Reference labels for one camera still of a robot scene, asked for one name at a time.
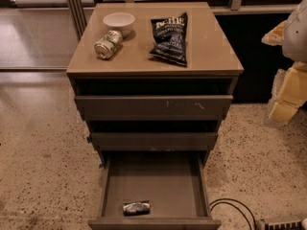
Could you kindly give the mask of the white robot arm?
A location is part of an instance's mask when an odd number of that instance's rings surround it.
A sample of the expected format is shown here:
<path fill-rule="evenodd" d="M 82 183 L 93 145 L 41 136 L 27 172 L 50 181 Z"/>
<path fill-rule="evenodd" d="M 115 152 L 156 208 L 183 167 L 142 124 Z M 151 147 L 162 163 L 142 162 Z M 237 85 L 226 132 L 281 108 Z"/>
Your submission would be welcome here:
<path fill-rule="evenodd" d="M 283 56 L 294 62 L 288 70 L 277 71 L 264 121 L 268 127 L 283 127 L 307 102 L 307 0 L 302 0 L 288 19 L 261 41 L 281 46 Z"/>

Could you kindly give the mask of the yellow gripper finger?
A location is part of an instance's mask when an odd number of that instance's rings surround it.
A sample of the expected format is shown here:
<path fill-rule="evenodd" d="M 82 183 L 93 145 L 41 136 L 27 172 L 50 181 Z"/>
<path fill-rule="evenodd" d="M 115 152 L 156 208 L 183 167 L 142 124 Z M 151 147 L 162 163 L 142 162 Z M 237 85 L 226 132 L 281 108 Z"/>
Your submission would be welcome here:
<path fill-rule="evenodd" d="M 279 69 L 274 77 L 268 118 L 287 124 L 307 102 L 307 63 L 296 61 L 288 70 Z"/>
<path fill-rule="evenodd" d="M 282 46 L 284 42 L 285 25 L 286 20 L 280 22 L 262 37 L 261 42 L 270 46 Z"/>

